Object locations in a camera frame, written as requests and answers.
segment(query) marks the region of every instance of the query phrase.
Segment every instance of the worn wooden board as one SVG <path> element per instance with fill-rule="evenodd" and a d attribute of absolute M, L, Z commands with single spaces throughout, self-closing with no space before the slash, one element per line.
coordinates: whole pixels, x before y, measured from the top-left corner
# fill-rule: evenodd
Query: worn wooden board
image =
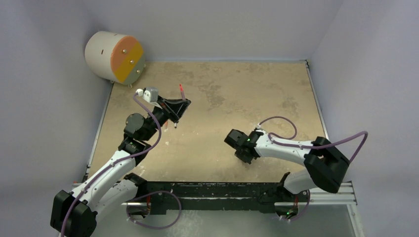
<path fill-rule="evenodd" d="M 122 141 L 126 117 L 145 115 L 132 99 L 135 90 L 155 86 L 162 97 L 180 98 L 180 83 L 192 104 L 178 128 L 169 123 L 160 144 L 133 170 L 147 180 L 278 182 L 285 172 L 303 167 L 276 158 L 243 163 L 223 142 L 228 132 L 232 128 L 250 132 L 264 118 L 282 115 L 297 125 L 297 140 L 324 136 L 302 63 L 153 62 L 133 88 L 114 85 L 90 175 Z M 286 121 L 272 120 L 263 128 L 284 136 L 293 134 Z"/>

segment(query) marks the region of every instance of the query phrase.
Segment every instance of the brown work surface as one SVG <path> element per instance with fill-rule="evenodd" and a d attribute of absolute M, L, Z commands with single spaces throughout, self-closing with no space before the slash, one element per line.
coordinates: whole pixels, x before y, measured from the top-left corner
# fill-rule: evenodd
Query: brown work surface
<path fill-rule="evenodd" d="M 261 120 L 281 115 L 297 125 L 296 140 L 324 136 L 302 63 L 153 62 L 147 64 L 133 88 L 114 85 L 90 175 L 118 148 L 127 116 L 146 114 L 132 99 L 135 90 L 155 86 L 164 98 L 181 98 L 180 83 L 192 104 L 177 129 L 171 122 L 166 131 L 162 128 L 158 146 L 133 170 L 147 180 L 278 182 L 285 172 L 303 167 L 278 158 L 241 162 L 234 149 L 224 143 L 230 130 L 248 134 Z M 292 126 L 280 119 L 262 128 L 283 136 L 293 134 Z M 148 143 L 156 139 L 157 134 Z"/>

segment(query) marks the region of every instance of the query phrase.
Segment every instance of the cylindrical container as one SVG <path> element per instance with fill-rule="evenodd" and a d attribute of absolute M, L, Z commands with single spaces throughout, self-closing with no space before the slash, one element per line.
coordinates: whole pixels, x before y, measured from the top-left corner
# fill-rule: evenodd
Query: cylindrical container
<path fill-rule="evenodd" d="M 99 77 L 131 85 L 145 67 L 143 48 L 134 37 L 99 31 L 87 42 L 84 57 Z"/>

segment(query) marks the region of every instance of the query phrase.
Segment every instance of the table top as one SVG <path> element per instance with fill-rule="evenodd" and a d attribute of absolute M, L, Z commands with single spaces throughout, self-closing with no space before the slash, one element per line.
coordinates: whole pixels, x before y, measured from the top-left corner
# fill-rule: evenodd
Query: table top
<path fill-rule="evenodd" d="M 296 124 L 295 140 L 324 136 L 303 63 L 150 62 L 132 88 L 114 84 L 89 175 L 117 150 L 126 118 L 146 115 L 132 99 L 135 90 L 155 86 L 160 96 L 178 99 L 180 83 L 192 104 L 177 129 L 171 122 L 162 128 L 158 146 L 132 171 L 146 180 L 279 182 L 285 172 L 303 167 L 277 158 L 241 162 L 224 143 L 230 130 L 248 134 L 261 120 L 281 115 Z M 280 119 L 262 128 L 285 137 L 293 134 L 293 127 Z"/>

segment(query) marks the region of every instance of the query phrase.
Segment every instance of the metal frame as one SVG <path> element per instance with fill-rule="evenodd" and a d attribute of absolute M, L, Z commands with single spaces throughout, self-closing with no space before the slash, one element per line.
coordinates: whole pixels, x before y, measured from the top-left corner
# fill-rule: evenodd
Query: metal frame
<path fill-rule="evenodd" d="M 304 61 L 295 61 L 296 63 L 301 63 L 303 62 L 305 64 L 306 70 L 307 70 L 307 75 L 308 78 L 310 80 L 310 85 L 311 85 L 311 89 L 313 91 L 313 95 L 314 95 L 314 100 L 316 101 L 316 106 L 317 106 L 317 110 L 319 112 L 319 116 L 320 116 L 320 121 L 322 123 L 322 127 L 323 127 L 323 131 L 325 133 L 325 137 L 327 139 L 329 139 L 329 134 L 327 132 L 326 129 L 326 125 L 323 119 L 323 115 L 322 115 L 322 110 L 320 108 L 319 105 L 319 101 L 317 98 L 317 94 L 316 91 L 314 89 L 314 85 L 313 85 L 313 81 L 311 78 L 311 74 L 310 74 L 310 70 L 309 70 L 309 65 L 307 60 Z M 93 143 L 93 148 L 90 154 L 90 159 L 89 159 L 89 163 L 87 164 L 87 170 L 86 170 L 86 174 L 85 174 L 85 179 L 88 176 L 89 170 L 90 170 L 90 165 L 93 159 L 93 155 L 94 152 L 96 150 L 96 145 L 97 145 L 97 139 L 99 137 L 100 134 L 100 130 L 102 128 L 102 123 L 103 123 L 103 119 L 106 113 L 106 109 L 107 109 L 107 105 L 110 99 L 110 95 L 112 93 L 109 93 L 109 97 L 107 98 L 106 104 L 105 104 L 105 108 L 103 110 L 103 114 L 102 117 L 100 119 L 99 122 L 99 127 L 96 133 L 96 137 Z M 122 205 L 132 205 L 132 206 L 146 206 L 146 203 L 142 203 L 142 202 L 125 202 L 122 203 Z M 287 202 L 280 202 L 280 203 L 275 203 L 275 205 L 292 205 L 292 203 L 287 203 Z M 363 225 L 361 222 L 361 218 L 357 209 L 357 202 L 356 202 L 356 196 L 355 196 L 355 192 L 353 189 L 353 185 L 352 182 L 349 183 L 342 183 L 341 188 L 339 189 L 339 192 L 337 194 L 330 194 L 327 193 L 321 189 L 312 189 L 311 190 L 311 200 L 310 200 L 310 205 L 346 205 L 347 206 L 347 210 L 348 210 L 348 215 L 350 216 L 350 220 L 351 220 L 351 224 L 352 224 L 352 228 L 354 230 L 354 234 L 356 237 L 365 237 L 365 233 L 364 233 L 364 229 L 363 229 Z"/>

